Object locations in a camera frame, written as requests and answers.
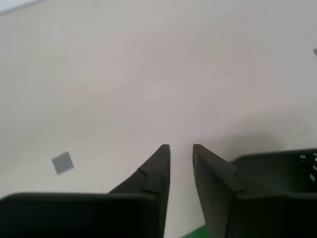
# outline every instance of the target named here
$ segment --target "small gray tile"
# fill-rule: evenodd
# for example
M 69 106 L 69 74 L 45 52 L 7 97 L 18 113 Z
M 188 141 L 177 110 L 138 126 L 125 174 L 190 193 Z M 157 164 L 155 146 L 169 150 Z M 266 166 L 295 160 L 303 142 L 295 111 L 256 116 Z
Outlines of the small gray tile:
M 68 152 L 53 158 L 52 162 L 58 175 L 74 167 Z

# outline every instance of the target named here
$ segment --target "green object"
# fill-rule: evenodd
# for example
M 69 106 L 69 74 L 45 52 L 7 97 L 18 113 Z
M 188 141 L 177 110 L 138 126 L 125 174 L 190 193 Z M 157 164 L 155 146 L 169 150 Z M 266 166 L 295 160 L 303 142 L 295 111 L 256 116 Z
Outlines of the green object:
M 206 226 L 200 227 L 197 230 L 187 234 L 183 238 L 208 238 L 208 230 Z

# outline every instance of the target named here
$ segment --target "white table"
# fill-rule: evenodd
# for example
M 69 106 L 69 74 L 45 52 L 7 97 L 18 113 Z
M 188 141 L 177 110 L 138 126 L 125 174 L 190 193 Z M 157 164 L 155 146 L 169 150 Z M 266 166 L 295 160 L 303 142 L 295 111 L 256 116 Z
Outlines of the white table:
M 0 196 L 108 192 L 171 145 L 165 237 L 204 224 L 192 145 L 317 145 L 315 0 L 48 0 L 0 16 Z M 75 168 L 57 175 L 51 158 Z

